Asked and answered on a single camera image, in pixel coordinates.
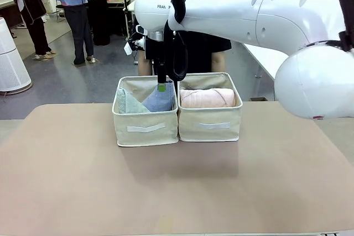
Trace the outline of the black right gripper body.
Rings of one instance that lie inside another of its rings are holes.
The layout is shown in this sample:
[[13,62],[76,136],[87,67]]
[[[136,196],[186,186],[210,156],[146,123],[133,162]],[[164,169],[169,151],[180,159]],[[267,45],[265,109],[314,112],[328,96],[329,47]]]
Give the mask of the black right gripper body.
[[165,65],[164,58],[164,42],[156,41],[151,38],[145,39],[145,59],[149,65],[154,66]]

